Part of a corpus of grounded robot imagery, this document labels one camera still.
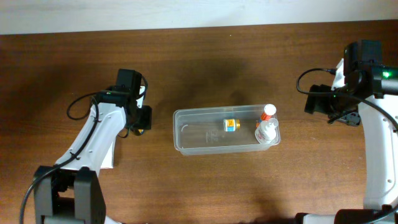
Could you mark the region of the orange tube white cap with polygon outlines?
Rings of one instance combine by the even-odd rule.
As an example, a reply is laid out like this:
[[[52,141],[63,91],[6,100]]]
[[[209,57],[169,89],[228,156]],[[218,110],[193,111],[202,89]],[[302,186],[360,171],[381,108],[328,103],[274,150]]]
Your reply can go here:
[[[256,123],[256,127],[258,127],[262,121],[270,120],[276,114],[276,111],[277,109],[273,104],[266,104],[258,122]]]

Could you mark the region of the white green medicine box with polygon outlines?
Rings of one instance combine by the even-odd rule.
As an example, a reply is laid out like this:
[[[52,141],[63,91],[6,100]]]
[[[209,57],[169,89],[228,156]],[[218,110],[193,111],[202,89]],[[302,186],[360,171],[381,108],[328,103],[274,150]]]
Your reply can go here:
[[[104,160],[101,164],[101,169],[113,169],[114,168],[114,148],[116,140],[111,143]]]

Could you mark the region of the white plastic bottle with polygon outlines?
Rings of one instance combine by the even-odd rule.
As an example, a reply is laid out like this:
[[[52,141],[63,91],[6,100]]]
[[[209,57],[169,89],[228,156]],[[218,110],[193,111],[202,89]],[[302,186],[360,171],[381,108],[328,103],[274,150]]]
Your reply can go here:
[[[255,137],[259,144],[269,144],[277,136],[277,127],[279,122],[276,118],[270,118],[268,121],[261,121],[255,130]]]

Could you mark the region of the small gold lid jar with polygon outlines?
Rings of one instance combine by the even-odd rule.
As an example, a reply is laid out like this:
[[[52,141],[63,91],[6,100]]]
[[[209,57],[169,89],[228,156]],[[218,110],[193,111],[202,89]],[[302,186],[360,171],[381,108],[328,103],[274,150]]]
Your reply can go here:
[[[226,132],[235,132],[240,130],[241,123],[239,119],[224,119],[223,120],[224,131]]]

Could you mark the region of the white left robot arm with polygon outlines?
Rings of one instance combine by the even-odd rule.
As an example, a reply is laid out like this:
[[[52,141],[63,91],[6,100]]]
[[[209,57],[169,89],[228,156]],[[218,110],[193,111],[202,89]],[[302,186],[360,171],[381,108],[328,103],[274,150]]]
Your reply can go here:
[[[113,166],[119,133],[141,136],[151,129],[152,108],[144,105],[148,82],[144,76],[119,69],[115,85],[90,93],[85,124],[53,166],[40,166],[21,205],[34,196],[36,223],[114,223],[107,216],[98,176]]]

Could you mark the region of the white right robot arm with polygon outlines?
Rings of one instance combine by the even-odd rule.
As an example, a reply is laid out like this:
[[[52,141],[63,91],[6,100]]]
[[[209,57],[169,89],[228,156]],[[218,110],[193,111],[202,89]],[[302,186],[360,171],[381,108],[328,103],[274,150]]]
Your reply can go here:
[[[332,85],[312,85],[305,112],[328,116],[328,123],[362,125],[366,153],[366,193],[362,209],[334,215],[298,213],[295,223],[397,223],[397,67],[382,63],[378,40],[345,47],[328,73]]]

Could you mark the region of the clear plastic container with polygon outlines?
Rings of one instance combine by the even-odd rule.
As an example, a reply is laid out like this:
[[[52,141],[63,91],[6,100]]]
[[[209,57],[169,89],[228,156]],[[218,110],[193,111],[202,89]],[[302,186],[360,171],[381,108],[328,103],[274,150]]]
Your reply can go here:
[[[177,110],[173,116],[174,146],[184,156],[265,151],[280,143],[277,136],[269,144],[259,144],[255,137],[264,105],[224,106]],[[226,132],[224,119],[239,119],[240,130]]]

